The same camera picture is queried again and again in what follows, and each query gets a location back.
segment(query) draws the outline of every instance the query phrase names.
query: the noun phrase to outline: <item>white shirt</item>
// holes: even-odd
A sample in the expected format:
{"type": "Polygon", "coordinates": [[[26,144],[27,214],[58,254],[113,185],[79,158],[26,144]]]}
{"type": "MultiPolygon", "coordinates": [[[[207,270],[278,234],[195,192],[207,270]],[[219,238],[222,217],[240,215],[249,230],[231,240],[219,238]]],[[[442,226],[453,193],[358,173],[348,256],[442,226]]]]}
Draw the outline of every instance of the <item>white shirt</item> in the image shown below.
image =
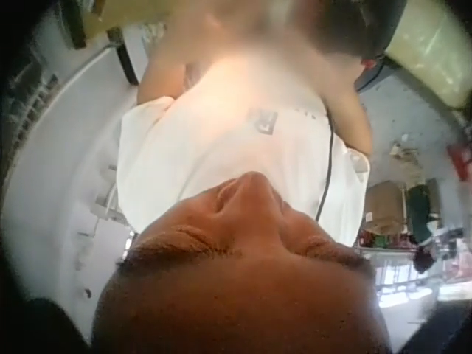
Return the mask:
{"type": "MultiPolygon", "coordinates": [[[[219,60],[177,100],[162,97],[123,117],[119,205],[142,232],[176,202],[257,171],[314,219],[329,148],[322,101],[270,51],[247,50],[219,60]]],[[[319,223],[346,246],[361,225],[368,176],[367,158],[335,136],[319,223]]]]}

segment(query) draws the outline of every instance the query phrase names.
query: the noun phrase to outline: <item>person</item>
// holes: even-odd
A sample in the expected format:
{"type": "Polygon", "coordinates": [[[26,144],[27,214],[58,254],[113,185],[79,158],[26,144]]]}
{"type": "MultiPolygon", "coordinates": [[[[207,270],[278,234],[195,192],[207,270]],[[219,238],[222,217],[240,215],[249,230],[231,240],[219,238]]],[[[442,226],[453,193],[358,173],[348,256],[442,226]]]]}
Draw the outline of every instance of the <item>person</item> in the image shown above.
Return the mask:
{"type": "Polygon", "coordinates": [[[351,248],[372,150],[353,88],[368,1],[292,1],[285,17],[272,2],[191,1],[156,48],[117,173],[140,235],[100,298],[96,353],[391,352],[351,248]],[[194,62],[208,69],[184,92],[194,62]]]}

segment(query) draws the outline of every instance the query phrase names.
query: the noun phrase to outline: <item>yellow object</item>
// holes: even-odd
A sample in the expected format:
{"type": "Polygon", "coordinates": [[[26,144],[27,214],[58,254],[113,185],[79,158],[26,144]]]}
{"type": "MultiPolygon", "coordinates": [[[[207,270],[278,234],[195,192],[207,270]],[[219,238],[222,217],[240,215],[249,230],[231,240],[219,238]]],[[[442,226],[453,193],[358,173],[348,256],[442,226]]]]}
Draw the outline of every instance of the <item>yellow object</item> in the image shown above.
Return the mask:
{"type": "Polygon", "coordinates": [[[463,108],[472,91],[472,43],[441,0],[408,0],[388,56],[447,106],[463,108]]]}
{"type": "Polygon", "coordinates": [[[101,16],[83,13],[83,26],[88,39],[113,27],[143,21],[159,20],[169,14],[178,0],[104,0],[101,16]]]}

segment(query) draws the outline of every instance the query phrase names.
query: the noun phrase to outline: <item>white t-shirt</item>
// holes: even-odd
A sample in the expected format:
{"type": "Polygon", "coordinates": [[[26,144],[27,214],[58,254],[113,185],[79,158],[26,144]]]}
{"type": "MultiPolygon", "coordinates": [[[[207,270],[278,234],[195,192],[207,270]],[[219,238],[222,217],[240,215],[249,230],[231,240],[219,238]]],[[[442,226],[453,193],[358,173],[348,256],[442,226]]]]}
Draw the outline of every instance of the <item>white t-shirt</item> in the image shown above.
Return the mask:
{"type": "MultiPolygon", "coordinates": [[[[322,101],[272,52],[248,49],[212,65],[177,100],[162,97],[123,117],[119,205],[142,232],[176,202],[257,171],[314,219],[329,149],[322,101]]],[[[335,136],[319,223],[346,246],[361,225],[368,176],[367,158],[335,136]]]]}

